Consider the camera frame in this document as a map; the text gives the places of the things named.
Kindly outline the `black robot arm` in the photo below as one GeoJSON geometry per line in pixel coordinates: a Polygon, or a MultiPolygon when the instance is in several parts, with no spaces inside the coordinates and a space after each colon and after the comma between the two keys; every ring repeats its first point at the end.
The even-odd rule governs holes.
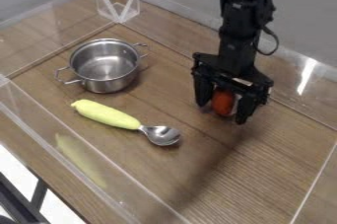
{"type": "Polygon", "coordinates": [[[233,99],[230,114],[238,124],[246,122],[269,99],[274,81],[258,70],[256,56],[261,34],[272,35],[268,23],[274,19],[273,0],[220,0],[222,24],[218,52],[192,55],[194,100],[200,107],[214,102],[218,91],[233,99]]]}

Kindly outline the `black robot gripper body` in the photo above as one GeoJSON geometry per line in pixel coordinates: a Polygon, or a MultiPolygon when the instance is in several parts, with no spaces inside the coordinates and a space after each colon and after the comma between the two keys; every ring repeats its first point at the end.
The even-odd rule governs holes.
{"type": "Polygon", "coordinates": [[[257,93],[261,105],[269,98],[274,81],[256,68],[260,37],[248,39],[220,39],[218,54],[194,52],[192,76],[200,74],[210,79],[213,86],[229,90],[237,95],[257,93]]]}

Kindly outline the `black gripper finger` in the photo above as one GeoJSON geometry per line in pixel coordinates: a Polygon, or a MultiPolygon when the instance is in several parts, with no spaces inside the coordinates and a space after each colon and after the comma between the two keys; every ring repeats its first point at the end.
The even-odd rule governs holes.
{"type": "Polygon", "coordinates": [[[257,93],[245,93],[237,95],[236,123],[244,124],[253,115],[258,105],[261,104],[261,95],[257,93]]]}
{"type": "Polygon", "coordinates": [[[212,99],[213,83],[209,78],[200,74],[193,75],[194,100],[200,107],[204,107],[212,99]]]}

